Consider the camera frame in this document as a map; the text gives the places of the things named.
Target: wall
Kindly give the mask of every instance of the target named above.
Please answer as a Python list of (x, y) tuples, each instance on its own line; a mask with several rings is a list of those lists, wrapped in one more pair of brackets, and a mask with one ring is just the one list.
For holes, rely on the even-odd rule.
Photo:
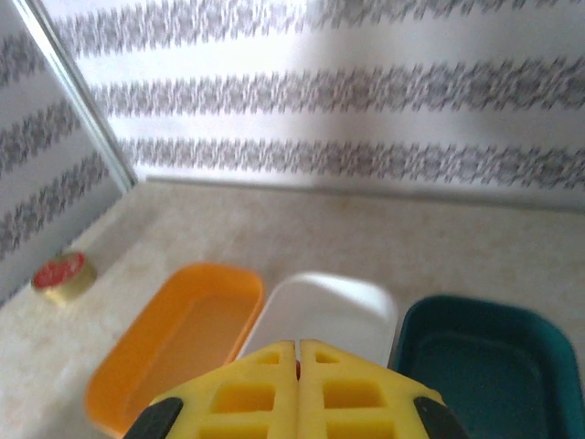
[(121, 192), (16, 10), (0, 10), (2, 305)]
[(585, 3), (44, 0), (140, 177), (585, 209)]

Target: plastic tray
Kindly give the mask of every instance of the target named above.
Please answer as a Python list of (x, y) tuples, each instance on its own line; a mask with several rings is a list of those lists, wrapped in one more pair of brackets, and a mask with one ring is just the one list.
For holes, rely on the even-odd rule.
[(441, 393), (471, 439), (583, 439), (575, 355), (524, 309), (435, 296), (407, 313), (396, 370)]
[(189, 265), (136, 318), (88, 384), (85, 408), (122, 436), (164, 391), (231, 362), (264, 302), (261, 279), (239, 268)]
[(300, 273), (274, 289), (239, 357), (280, 340), (316, 338), (386, 367), (396, 323), (394, 300), (383, 288)]

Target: orange tray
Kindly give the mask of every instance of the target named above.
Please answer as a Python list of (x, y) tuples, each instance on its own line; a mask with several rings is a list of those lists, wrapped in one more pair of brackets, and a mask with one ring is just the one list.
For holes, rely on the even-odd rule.
[(85, 391), (91, 421), (121, 437), (155, 396), (230, 363), (263, 302), (253, 272), (215, 264), (176, 272), (91, 378)]

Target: teal tray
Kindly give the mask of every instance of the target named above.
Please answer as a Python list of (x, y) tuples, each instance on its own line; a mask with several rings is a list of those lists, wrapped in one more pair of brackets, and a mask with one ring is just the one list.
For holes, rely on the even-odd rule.
[(394, 366), (439, 391), (471, 439), (585, 439), (573, 349), (525, 309), (423, 299), (406, 314)]

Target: beige countertop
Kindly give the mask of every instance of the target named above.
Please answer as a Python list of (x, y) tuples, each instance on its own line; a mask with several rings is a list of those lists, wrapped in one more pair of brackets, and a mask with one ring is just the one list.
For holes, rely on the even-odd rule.
[(157, 289), (196, 261), (257, 271), (270, 291), (305, 270), (381, 284), (402, 315), (439, 292), (517, 304), (560, 326), (585, 370), (585, 216), (537, 210), (144, 183), (73, 244), (100, 273), (67, 308), (24, 288), (0, 309), (0, 431), (102, 438), (91, 373)]

